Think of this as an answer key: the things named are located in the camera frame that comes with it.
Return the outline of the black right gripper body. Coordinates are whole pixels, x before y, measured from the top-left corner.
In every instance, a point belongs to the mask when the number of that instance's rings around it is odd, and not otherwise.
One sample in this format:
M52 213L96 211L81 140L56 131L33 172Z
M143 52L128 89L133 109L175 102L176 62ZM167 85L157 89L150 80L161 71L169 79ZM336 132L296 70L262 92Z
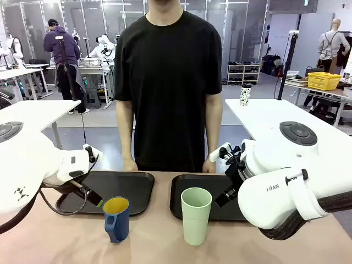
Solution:
M234 161L225 171L225 175L232 182L232 189L234 190L239 190L245 181L245 177L243 176L243 171L241 169L242 166L237 161Z

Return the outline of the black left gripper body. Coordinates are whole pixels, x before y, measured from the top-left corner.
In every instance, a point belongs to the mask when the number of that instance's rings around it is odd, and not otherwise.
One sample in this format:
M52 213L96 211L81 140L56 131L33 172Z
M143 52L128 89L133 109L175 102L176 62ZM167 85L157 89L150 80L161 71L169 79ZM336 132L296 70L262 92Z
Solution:
M91 188L87 186L83 181L85 178L75 178L73 180L69 180L60 186L60 191L62 194L74 193L80 197L84 197L84 192L90 192Z

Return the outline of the person's left hand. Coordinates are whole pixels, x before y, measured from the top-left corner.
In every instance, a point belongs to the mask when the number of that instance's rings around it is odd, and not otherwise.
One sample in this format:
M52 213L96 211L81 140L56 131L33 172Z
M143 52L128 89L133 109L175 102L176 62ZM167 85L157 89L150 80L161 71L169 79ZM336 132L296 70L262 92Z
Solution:
M211 162L209 159L206 159L202 166L203 173L215 173L216 172L216 163Z

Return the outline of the person's right hand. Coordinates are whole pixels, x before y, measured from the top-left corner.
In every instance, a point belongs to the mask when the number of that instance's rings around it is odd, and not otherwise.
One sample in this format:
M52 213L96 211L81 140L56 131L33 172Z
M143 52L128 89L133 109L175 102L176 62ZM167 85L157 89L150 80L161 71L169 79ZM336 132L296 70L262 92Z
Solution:
M138 171L138 166L132 158L124 158L123 169L125 171Z

